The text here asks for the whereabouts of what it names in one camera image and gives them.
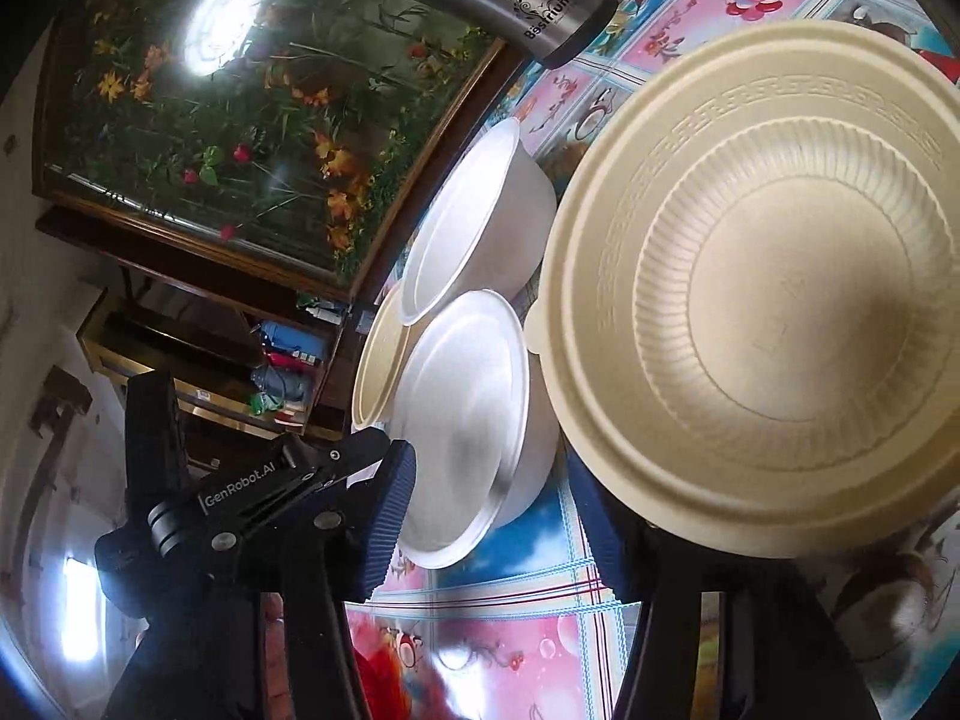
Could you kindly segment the grey thermos flask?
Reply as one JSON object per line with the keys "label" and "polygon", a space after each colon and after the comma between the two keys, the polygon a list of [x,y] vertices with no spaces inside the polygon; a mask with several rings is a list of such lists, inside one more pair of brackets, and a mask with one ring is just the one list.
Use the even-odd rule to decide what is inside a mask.
{"label": "grey thermos flask", "polygon": [[251,380],[261,392],[283,403],[304,403],[313,393],[313,381],[308,376],[281,367],[256,367]]}

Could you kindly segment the large beige plastic bowl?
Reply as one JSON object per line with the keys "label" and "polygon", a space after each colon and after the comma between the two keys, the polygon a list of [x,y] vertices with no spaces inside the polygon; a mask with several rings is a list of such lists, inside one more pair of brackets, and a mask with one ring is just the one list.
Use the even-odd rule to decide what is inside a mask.
{"label": "large beige plastic bowl", "polygon": [[363,344],[352,392],[352,427],[386,426],[405,362],[425,330],[423,322],[405,325],[400,315],[404,283],[398,281],[377,308]]}

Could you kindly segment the large red scalloped plate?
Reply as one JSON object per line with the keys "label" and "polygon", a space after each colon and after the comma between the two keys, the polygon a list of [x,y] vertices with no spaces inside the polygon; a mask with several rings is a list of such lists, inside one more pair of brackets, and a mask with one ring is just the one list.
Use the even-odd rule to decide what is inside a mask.
{"label": "large red scalloped plate", "polygon": [[373,720],[410,720],[412,701],[404,688],[402,667],[389,642],[353,645],[364,700]]}

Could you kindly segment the white foam bowl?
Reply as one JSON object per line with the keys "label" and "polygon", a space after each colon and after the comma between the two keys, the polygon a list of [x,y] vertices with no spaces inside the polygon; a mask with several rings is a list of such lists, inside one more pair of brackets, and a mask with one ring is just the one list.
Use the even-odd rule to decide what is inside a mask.
{"label": "white foam bowl", "polygon": [[491,127],[449,172],[416,234],[398,300],[402,323],[430,320],[474,289],[516,298],[544,258],[556,208],[519,122]]}
{"label": "white foam bowl", "polygon": [[428,325],[398,381],[389,433],[415,450],[398,547],[423,569],[454,566],[537,499],[560,429],[501,294],[462,294]]}

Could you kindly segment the small beige plastic bowl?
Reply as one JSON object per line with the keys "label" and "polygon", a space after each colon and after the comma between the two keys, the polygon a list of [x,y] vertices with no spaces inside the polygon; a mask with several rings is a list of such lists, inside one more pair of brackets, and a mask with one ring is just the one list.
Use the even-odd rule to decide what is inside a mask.
{"label": "small beige plastic bowl", "polygon": [[579,163],[526,320],[563,433],[666,532],[843,551],[958,488],[958,93],[836,21],[669,65]]}

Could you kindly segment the artificial flower display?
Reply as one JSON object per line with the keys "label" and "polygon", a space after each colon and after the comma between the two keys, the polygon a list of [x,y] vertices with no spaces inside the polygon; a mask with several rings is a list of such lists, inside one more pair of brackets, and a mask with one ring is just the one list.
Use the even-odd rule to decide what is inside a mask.
{"label": "artificial flower display", "polygon": [[416,0],[71,0],[41,176],[113,220],[349,283],[490,44]]}

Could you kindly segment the blue thermos flask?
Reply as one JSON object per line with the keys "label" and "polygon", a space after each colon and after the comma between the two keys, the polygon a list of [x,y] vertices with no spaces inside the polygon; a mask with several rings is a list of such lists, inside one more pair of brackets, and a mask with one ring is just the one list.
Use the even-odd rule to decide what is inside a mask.
{"label": "blue thermos flask", "polygon": [[264,320],[259,325],[263,341],[272,349],[288,356],[325,359],[329,356],[329,342],[313,333],[288,327],[273,320]]}

